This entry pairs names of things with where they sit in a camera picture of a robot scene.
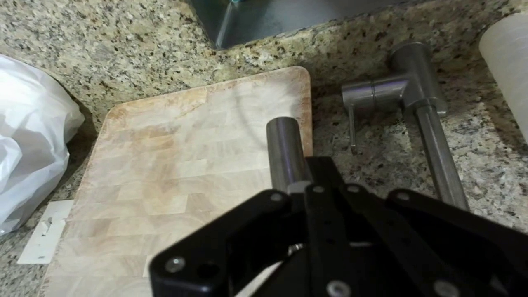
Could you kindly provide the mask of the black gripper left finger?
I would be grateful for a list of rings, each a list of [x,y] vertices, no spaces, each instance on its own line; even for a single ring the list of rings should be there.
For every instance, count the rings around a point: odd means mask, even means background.
[[[305,238],[300,195],[264,191],[158,253],[153,297],[234,297]]]

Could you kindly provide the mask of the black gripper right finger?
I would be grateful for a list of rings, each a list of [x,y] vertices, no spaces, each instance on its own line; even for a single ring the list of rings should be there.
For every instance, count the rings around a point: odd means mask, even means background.
[[[306,161],[310,273],[354,297],[528,297],[528,237],[410,191],[379,199]]]

